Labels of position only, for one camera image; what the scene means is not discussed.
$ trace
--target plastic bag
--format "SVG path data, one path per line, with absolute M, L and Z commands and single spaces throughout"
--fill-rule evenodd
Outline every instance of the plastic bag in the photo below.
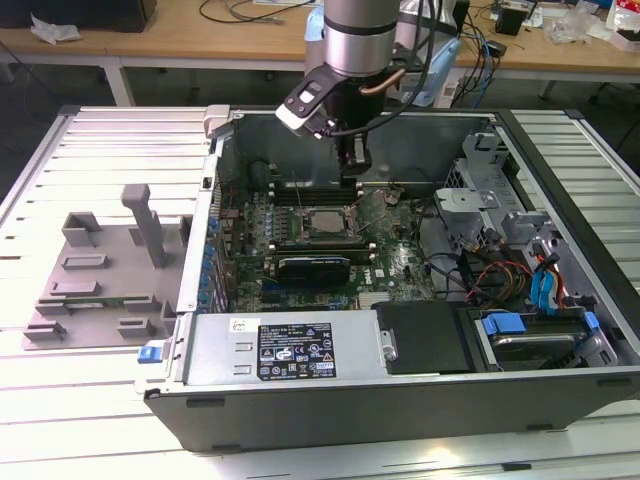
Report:
M 591 15 L 587 7 L 580 1 L 567 14 L 550 22 L 545 22 L 544 31 L 553 43 L 571 43 L 583 41 L 591 43 L 587 32 L 596 17 Z
M 53 25 L 43 22 L 33 15 L 31 15 L 31 20 L 33 21 L 31 33 L 51 45 L 55 45 L 57 42 L 67 42 L 82 38 L 78 32 L 78 27 L 75 25 Z
M 617 0 L 613 24 L 616 30 L 640 31 L 640 4 L 631 0 Z

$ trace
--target wooden table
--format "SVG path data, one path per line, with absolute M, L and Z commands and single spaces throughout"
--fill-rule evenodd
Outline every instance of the wooden table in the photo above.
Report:
M 304 30 L 308 8 L 281 15 L 284 25 L 220 24 L 201 17 L 201 0 L 158 0 L 157 11 L 143 33 L 82 30 L 83 39 L 53 46 L 26 29 L 0 29 L 2 40 L 26 63 L 96 65 L 107 75 L 116 104 L 134 105 L 124 67 L 166 67 L 302 71 Z M 487 0 L 473 0 L 471 14 Z M 246 15 L 261 15 L 276 7 L 247 4 Z M 221 0 L 212 0 L 205 12 L 231 19 Z M 553 45 L 542 29 L 521 29 L 517 37 L 496 34 L 493 22 L 480 15 L 474 22 L 488 39 L 507 45 L 496 76 L 538 80 L 640 82 L 640 55 L 617 50 L 608 42 Z M 475 64 L 476 52 L 465 40 L 449 84 L 457 84 Z M 0 50 L 0 62 L 13 59 Z M 441 98 L 439 106 L 447 106 Z

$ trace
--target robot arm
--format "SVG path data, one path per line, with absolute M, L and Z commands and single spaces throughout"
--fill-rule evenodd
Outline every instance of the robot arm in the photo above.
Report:
M 437 43 L 433 33 L 443 25 L 449 27 L 447 40 L 457 35 L 451 16 L 455 0 L 402 3 L 401 9 L 400 0 L 325 0 L 324 63 L 308 73 L 276 112 L 298 134 L 333 138 L 344 175 L 359 175 L 371 166 L 368 132 L 406 110 L 422 91 Z M 387 89 L 405 76 L 417 81 L 406 104 L 376 119 Z

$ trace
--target motherboard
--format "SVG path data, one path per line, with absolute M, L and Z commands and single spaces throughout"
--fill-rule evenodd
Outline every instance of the motherboard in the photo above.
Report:
M 335 197 L 329 202 L 303 189 L 290 198 L 254 193 L 242 205 L 216 211 L 227 310 L 357 310 L 382 301 L 434 298 L 414 238 L 411 201 L 392 188 L 359 195 L 336 205 Z M 315 204 L 323 200 L 329 204 Z M 213 245 L 215 236 L 209 241 Z M 203 313 L 211 311 L 206 300 Z

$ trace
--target blue cable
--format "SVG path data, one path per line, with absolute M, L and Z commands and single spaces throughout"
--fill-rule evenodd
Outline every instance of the blue cable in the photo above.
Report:
M 491 54 L 489 53 L 489 45 L 487 45 L 487 41 L 485 40 L 484 37 L 480 38 L 482 40 L 482 45 L 484 46 L 484 54 L 486 55 L 487 61 L 491 62 Z M 480 105 L 480 102 L 482 101 L 485 92 L 487 91 L 487 88 L 489 87 L 489 79 L 491 78 L 491 67 L 489 67 L 487 65 L 487 76 L 484 79 L 484 84 L 482 85 L 482 90 L 480 91 L 480 94 L 478 95 L 478 98 L 476 98 L 476 101 L 473 104 L 473 107 L 471 108 L 478 108 L 478 105 Z
M 487 60 L 491 59 L 491 54 L 489 53 L 489 45 L 487 44 L 487 40 L 484 38 L 484 36 L 470 35 L 468 33 L 463 33 L 463 35 L 465 35 L 466 37 L 469 37 L 469 38 L 475 38 L 476 40 L 482 42 L 482 46 L 483 46 L 483 49 L 484 49 L 484 54 L 486 56 L 486 59 Z M 486 73 L 486 76 L 485 76 L 484 80 L 482 80 L 482 83 L 481 83 L 482 90 L 480 91 L 480 94 L 478 95 L 478 98 L 476 99 L 476 101 L 473 104 L 473 107 L 471 107 L 471 108 L 477 108 L 478 105 L 480 105 L 480 102 L 482 101 L 482 98 L 484 97 L 484 94 L 487 91 L 487 88 L 489 87 L 489 79 L 491 78 L 491 67 L 488 64 L 485 64 L 484 71 Z

